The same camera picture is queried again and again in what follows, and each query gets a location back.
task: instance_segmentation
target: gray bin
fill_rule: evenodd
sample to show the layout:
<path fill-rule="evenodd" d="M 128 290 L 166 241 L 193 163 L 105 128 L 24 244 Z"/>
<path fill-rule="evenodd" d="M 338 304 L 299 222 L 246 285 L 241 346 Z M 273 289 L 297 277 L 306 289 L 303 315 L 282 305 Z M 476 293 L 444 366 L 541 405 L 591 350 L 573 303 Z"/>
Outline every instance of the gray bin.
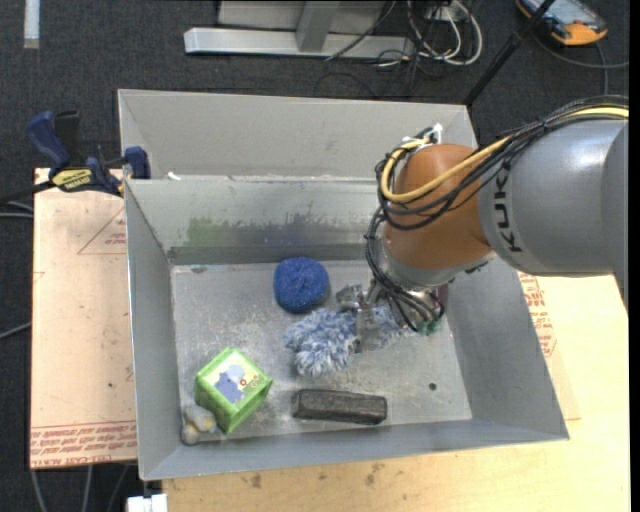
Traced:
<path fill-rule="evenodd" d="M 131 90 L 119 105 L 123 150 L 142 146 L 152 166 L 125 194 L 141 478 L 568 437 L 519 278 L 500 260 L 455 278 L 435 333 L 358 355 L 345 372 L 300 377 L 280 341 L 300 317 L 275 302 L 277 263 L 323 262 L 334 292 L 368 284 L 376 163 L 435 123 L 445 142 L 474 147 L 464 107 Z M 195 372 L 226 346 L 273 387 L 231 435 L 184 445 Z M 375 427 L 293 419 L 302 387 L 382 394 L 389 416 Z"/>

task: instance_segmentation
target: bin floor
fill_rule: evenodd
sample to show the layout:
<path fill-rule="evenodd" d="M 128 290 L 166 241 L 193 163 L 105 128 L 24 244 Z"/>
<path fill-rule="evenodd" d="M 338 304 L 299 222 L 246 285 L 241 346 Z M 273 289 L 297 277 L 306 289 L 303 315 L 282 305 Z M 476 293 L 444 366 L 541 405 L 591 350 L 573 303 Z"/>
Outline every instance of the bin floor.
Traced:
<path fill-rule="evenodd" d="M 335 308 L 335 293 L 349 284 L 366 289 L 371 279 L 364 261 L 322 261 Z M 408 423 L 467 420 L 471 410 L 446 320 L 429 336 L 409 333 L 382 349 L 355 354 L 346 370 L 311 379 L 298 375 L 294 355 L 281 341 L 286 328 L 303 318 L 275 301 L 276 264 L 180 266 L 171 270 L 176 352 L 182 406 L 193 403 L 197 371 L 228 346 L 252 359 L 274 383 L 265 402 L 232 434 L 206 434 L 202 441 L 291 433 L 381 428 Z M 388 417 L 377 427 L 299 420 L 291 398 L 302 388 L 382 395 Z"/>

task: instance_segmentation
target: cable bundle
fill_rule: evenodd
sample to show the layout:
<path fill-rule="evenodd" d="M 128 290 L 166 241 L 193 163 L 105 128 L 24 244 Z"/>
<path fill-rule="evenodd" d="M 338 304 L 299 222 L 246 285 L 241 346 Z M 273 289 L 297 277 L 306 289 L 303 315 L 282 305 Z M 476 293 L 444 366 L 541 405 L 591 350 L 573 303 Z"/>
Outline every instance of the cable bundle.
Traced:
<path fill-rule="evenodd" d="M 489 183 L 501 169 L 509 169 L 514 159 L 547 133 L 576 122 L 592 119 L 628 119 L 628 116 L 629 104 L 626 97 L 598 96 L 571 102 L 543 119 L 504 134 L 496 142 L 477 149 L 444 174 L 406 193 L 394 192 L 398 165 L 408 160 L 418 148 L 433 144 L 433 130 L 403 142 L 388 153 L 375 170 L 379 206 L 371 219 L 365 237 L 367 239 L 366 258 L 374 278 L 385 290 L 389 300 L 410 308 L 422 319 L 418 323 L 407 322 L 407 325 L 415 331 L 423 331 L 432 326 L 442 316 L 444 310 L 436 296 L 432 295 L 431 300 L 424 301 L 396 284 L 382 270 L 376 244 L 381 243 L 377 231 L 383 222 L 405 231 L 425 227 L 447 212 L 462 206 Z M 442 183 L 463 171 L 466 175 L 449 192 L 440 195 L 437 199 L 424 201 Z M 461 197 L 464 191 L 468 194 Z M 409 215 L 417 216 L 419 220 L 410 223 L 399 223 L 394 220 L 394 216 Z M 431 301 L 436 304 L 435 308 L 430 305 Z"/>

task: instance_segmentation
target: green cube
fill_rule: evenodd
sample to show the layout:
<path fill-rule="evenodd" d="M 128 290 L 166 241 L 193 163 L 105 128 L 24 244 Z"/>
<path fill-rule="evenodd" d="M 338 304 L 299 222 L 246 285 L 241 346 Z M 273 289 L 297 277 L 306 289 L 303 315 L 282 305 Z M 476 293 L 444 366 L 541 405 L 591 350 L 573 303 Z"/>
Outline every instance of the green cube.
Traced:
<path fill-rule="evenodd" d="M 230 434 L 264 401 L 272 383 L 253 361 L 229 347 L 196 374 L 195 400 Z"/>

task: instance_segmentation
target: yellow cable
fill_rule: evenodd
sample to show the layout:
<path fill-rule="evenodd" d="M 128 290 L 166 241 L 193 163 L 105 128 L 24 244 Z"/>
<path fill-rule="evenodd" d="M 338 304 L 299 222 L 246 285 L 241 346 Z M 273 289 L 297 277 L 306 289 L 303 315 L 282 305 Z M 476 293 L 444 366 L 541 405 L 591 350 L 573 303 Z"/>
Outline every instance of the yellow cable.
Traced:
<path fill-rule="evenodd" d="M 473 165 L 474 163 L 476 163 L 478 160 L 482 158 L 485 158 L 490 153 L 500 148 L 508 140 L 509 140 L 509 137 L 505 137 L 504 139 L 500 139 L 499 141 L 494 142 L 493 144 L 482 149 L 481 151 L 474 153 L 469 158 L 466 158 L 465 160 L 460 162 L 458 165 L 455 165 L 444 174 L 424 184 L 422 187 L 412 190 L 411 192 L 405 192 L 404 194 L 394 194 L 389 190 L 389 187 L 387 186 L 387 182 L 389 181 L 389 174 L 391 173 L 391 167 L 392 167 L 391 165 L 392 162 L 389 161 L 387 162 L 387 165 L 382 171 L 382 177 L 380 180 L 380 190 L 382 192 L 382 195 L 386 199 L 394 203 L 402 204 L 402 203 L 408 203 L 409 201 L 413 201 L 414 199 L 417 199 L 418 197 L 426 194 L 427 192 L 430 192 L 431 190 L 439 186 L 442 182 L 448 180 L 451 176 L 454 176 L 455 174 L 462 171 L 462 169 L 470 165 Z M 395 157 L 395 153 L 399 151 L 401 151 L 401 149 L 394 151 L 394 153 L 392 153 L 391 155 L 392 158 Z"/>
<path fill-rule="evenodd" d="M 629 118 L 629 110 L 625 108 L 619 108 L 619 107 L 589 107 L 589 108 L 585 108 L 584 110 L 580 110 L 578 112 L 567 114 L 567 117 L 579 116 L 579 115 L 591 115 L 591 114 L 606 114 L 606 115 L 624 117 L 625 119 Z M 466 169 L 467 167 L 478 162 L 479 160 L 482 160 L 483 158 L 489 156 L 495 150 L 500 149 L 509 139 L 510 137 L 504 137 L 503 139 L 500 139 L 499 141 L 494 142 L 493 144 L 490 144 L 486 148 L 478 151 L 477 153 L 472 154 L 470 157 L 466 158 L 459 164 L 453 166 L 444 174 L 441 174 L 437 178 L 429 181 L 428 183 L 425 183 L 420 188 L 417 188 L 410 192 L 405 192 L 404 194 L 395 194 L 391 192 L 391 190 L 389 190 L 389 186 L 388 186 L 389 175 L 391 174 L 391 169 L 393 168 L 394 161 L 398 158 L 398 156 L 402 154 L 403 150 L 413 149 L 419 145 L 422 145 L 426 141 L 411 141 L 411 142 L 408 142 L 407 144 L 403 144 L 398 149 L 396 149 L 393 153 L 391 153 L 391 156 L 389 157 L 389 159 L 387 160 L 387 163 L 385 164 L 385 167 L 382 171 L 382 177 L 380 179 L 380 191 L 382 192 L 382 195 L 386 199 L 396 204 L 404 204 L 404 203 L 413 201 L 414 199 L 417 199 L 418 197 L 423 196 L 428 192 L 431 192 L 436 187 L 440 186 L 443 182 L 445 182 L 452 176 L 455 176 L 456 174 L 461 172 L 463 169 Z"/>

